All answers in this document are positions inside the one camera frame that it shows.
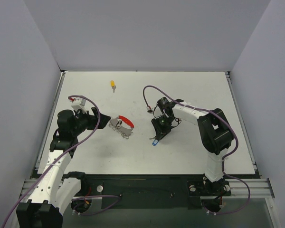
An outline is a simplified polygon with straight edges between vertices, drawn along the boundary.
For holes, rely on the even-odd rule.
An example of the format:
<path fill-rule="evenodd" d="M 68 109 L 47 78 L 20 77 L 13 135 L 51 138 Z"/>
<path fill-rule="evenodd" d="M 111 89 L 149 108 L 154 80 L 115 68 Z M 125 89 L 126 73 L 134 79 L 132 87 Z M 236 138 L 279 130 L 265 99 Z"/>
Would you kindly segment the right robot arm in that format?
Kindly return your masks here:
<path fill-rule="evenodd" d="M 224 179 L 223 157 L 227 154 L 234 136 L 228 128 L 228 121 L 221 109 L 198 111 L 181 99 L 175 102 L 166 97 L 157 101 L 156 108 L 161 114 L 154 116 L 151 123 L 156 135 L 152 138 L 153 145 L 167 136 L 175 122 L 179 125 L 183 120 L 194 124 L 199 129 L 202 145 L 208 152 L 205 173 L 202 179 L 202 190 L 209 195 L 224 194 L 230 187 Z"/>

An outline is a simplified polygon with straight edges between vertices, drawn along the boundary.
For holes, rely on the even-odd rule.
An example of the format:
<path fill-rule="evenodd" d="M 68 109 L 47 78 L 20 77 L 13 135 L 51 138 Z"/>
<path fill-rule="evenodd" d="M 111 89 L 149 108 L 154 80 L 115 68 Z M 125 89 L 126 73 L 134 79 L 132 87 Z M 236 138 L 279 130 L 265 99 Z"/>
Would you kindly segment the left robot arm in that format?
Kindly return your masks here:
<path fill-rule="evenodd" d="M 64 172 L 74 156 L 78 136 L 85 130 L 104 129 L 110 117 L 92 108 L 89 114 L 82 107 L 63 110 L 57 115 L 57 125 L 47 164 L 35 188 L 29 190 L 26 202 L 17 206 L 16 214 L 21 228 L 60 228 L 63 214 L 75 195 L 82 196 L 89 191 L 83 172 Z"/>

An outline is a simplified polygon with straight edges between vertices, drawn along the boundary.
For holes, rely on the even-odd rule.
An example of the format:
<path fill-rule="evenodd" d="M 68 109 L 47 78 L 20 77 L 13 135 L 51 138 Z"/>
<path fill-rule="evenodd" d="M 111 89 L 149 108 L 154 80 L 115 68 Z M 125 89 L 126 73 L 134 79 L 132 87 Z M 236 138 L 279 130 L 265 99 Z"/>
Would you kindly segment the key with blue tag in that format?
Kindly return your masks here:
<path fill-rule="evenodd" d="M 150 138 L 150 140 L 152 140 L 152 145 L 153 146 L 156 146 L 159 142 L 158 138 L 156 136 Z"/>

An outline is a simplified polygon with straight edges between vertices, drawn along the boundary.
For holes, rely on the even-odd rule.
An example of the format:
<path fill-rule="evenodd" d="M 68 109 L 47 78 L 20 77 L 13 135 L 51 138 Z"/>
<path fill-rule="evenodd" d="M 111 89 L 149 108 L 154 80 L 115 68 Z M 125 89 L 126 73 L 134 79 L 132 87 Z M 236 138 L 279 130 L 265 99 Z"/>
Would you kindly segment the metal key organiser red handle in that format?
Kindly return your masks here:
<path fill-rule="evenodd" d="M 118 132 L 124 139 L 129 139 L 133 133 L 134 124 L 128 118 L 119 115 L 109 121 L 109 127 Z"/>

